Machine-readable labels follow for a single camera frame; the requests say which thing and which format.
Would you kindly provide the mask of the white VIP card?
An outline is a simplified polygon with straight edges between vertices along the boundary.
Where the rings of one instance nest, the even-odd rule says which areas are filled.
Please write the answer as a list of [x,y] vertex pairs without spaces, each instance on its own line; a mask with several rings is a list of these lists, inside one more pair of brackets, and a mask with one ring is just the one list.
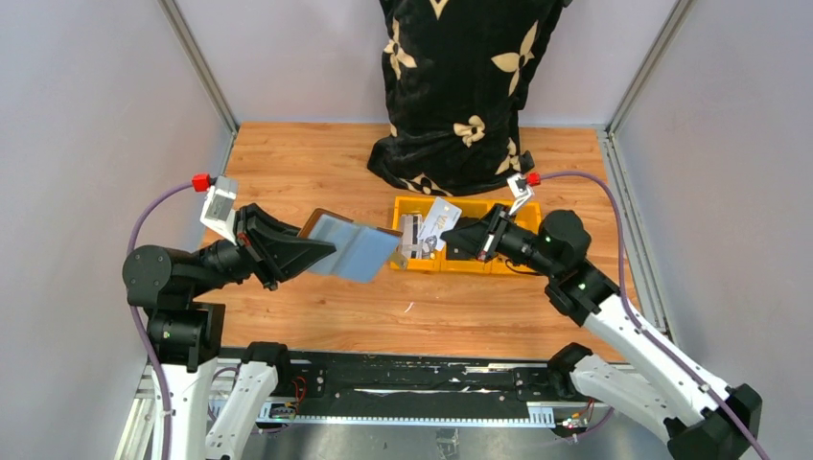
[[462,209],[449,201],[436,197],[418,232],[419,248],[424,254],[440,251],[445,247],[441,239],[444,232],[452,230],[462,216]]

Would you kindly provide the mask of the brown leather card holder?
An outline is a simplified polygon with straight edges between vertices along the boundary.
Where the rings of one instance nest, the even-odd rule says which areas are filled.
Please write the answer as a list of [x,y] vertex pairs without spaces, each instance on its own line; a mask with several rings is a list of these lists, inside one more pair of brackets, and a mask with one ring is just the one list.
[[314,274],[370,283],[388,263],[399,269],[408,266],[401,250],[401,232],[354,221],[322,208],[313,211],[298,237],[328,242],[336,249],[309,268]]

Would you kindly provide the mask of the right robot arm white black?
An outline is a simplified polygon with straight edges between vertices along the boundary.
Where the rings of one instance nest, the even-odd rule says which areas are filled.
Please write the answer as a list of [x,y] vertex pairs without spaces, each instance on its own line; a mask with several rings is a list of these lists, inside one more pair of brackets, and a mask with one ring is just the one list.
[[759,394],[713,375],[633,309],[622,289],[588,260],[592,239],[574,212],[553,211],[531,232],[496,205],[442,238],[482,261],[502,256],[545,276],[550,304],[636,370],[617,371],[571,343],[548,362],[553,396],[567,401],[579,393],[608,404],[656,435],[675,459],[738,459],[751,448],[760,424]]

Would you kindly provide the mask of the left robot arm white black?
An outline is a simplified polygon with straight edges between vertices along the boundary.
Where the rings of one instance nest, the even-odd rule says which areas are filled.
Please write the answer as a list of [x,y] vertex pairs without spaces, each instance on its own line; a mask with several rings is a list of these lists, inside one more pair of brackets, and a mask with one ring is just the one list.
[[274,291],[337,250],[301,237],[299,228],[256,204],[239,209],[231,227],[233,241],[196,252],[142,245],[123,264],[128,303],[148,317],[142,330],[157,386],[158,459],[241,458],[267,398],[286,394],[293,384],[288,347],[255,341],[245,348],[230,395],[211,421],[225,306],[199,296],[250,277]]

